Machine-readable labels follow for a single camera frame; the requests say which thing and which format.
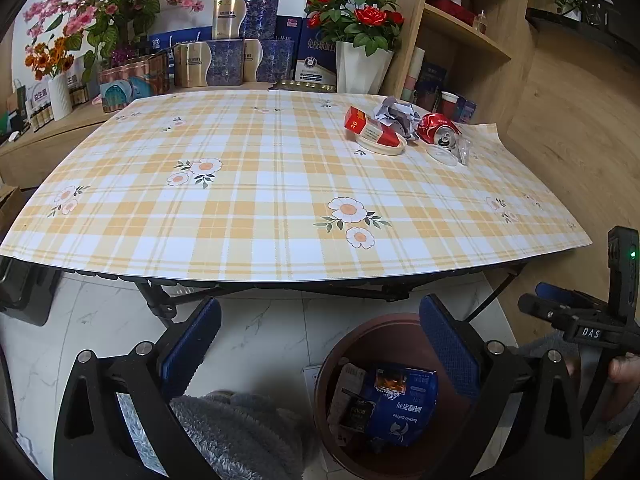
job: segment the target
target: tile floor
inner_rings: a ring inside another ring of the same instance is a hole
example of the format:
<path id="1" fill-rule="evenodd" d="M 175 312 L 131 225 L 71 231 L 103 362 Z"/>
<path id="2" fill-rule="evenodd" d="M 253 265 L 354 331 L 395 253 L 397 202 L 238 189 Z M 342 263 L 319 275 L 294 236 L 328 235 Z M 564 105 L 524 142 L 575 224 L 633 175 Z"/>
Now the tile floor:
<path id="1" fill-rule="evenodd" d="M 417 312 L 420 298 L 429 292 L 436 292 L 460 319 L 490 291 L 484 275 L 473 274 L 424 286 L 396 303 L 290 290 L 254 289 L 226 296 L 220 300 L 222 329 L 187 394 L 251 391 L 310 417 L 303 368 L 321 364 L 348 331 L 381 314 Z M 180 306 L 177 320 L 185 319 L 194 307 Z M 515 345 L 497 301 L 472 324 L 485 340 Z M 163 330 L 133 284 L 78 274 L 63 276 L 45 326 L 0 316 L 0 344 L 13 383 L 18 431 L 29 439 L 31 456 L 45 476 L 52 478 L 58 408 L 78 352 L 91 348 L 98 357 L 124 354 L 140 341 L 157 340 Z M 493 456 L 495 461 L 495 446 L 500 449 L 507 434 L 498 428 L 495 443 L 485 453 L 487 460 Z M 305 480 L 350 477 L 344 470 L 326 474 L 319 458 L 305 472 Z"/>

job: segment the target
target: yellow checkered tablecloth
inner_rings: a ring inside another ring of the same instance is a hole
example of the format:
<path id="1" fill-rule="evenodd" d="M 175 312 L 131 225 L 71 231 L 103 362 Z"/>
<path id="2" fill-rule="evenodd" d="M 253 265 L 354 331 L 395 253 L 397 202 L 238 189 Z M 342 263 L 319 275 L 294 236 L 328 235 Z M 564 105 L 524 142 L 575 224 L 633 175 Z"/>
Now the yellow checkered tablecloth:
<path id="1" fill-rule="evenodd" d="M 293 282 L 484 266 L 591 243 L 498 140 L 467 167 L 345 131 L 378 96 L 200 91 L 140 99 L 49 175 L 0 253 L 109 274 Z"/>

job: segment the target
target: brown trash can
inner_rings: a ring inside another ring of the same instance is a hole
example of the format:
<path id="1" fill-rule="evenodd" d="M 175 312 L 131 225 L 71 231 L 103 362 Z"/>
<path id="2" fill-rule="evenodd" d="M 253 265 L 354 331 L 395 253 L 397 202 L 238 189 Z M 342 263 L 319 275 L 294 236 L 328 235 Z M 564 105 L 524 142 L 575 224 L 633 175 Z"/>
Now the brown trash can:
<path id="1" fill-rule="evenodd" d="M 337 445 L 326 416 L 340 375 L 338 361 L 346 357 L 369 370 L 381 362 L 436 370 L 438 398 L 428 426 L 409 447 L 389 444 L 373 453 L 366 438 L 357 434 L 346 447 Z M 420 327 L 417 314 L 388 314 L 363 323 L 344 336 L 324 360 L 314 396 L 314 421 L 322 443 L 336 462 L 366 480 L 413 479 L 421 476 L 442 457 L 455 439 L 469 401 L 453 389 L 442 364 Z"/>

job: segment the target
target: ribbed white vase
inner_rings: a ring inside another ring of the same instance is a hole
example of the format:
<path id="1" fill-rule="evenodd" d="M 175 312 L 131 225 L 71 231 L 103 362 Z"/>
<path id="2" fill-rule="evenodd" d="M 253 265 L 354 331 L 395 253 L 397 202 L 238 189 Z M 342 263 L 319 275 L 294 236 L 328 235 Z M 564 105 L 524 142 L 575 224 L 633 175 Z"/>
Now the ribbed white vase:
<path id="1" fill-rule="evenodd" d="M 66 83 L 66 72 L 49 80 L 49 96 L 55 120 L 59 121 L 71 113 L 71 97 L 69 96 L 69 86 Z"/>
<path id="2" fill-rule="evenodd" d="M 379 48 L 367 57 L 364 46 L 336 41 L 338 94 L 378 94 L 393 56 Z"/>

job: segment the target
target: crumpled paper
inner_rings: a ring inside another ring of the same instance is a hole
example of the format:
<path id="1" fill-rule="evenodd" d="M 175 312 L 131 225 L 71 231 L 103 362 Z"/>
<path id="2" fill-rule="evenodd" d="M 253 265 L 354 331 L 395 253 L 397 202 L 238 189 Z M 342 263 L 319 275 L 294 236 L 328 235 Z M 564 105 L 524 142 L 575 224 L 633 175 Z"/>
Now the crumpled paper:
<path id="1" fill-rule="evenodd" d="M 401 104 L 395 97 L 387 97 L 373 110 L 375 120 L 390 126 L 406 140 L 419 140 L 417 129 L 420 114 L 410 104 Z"/>

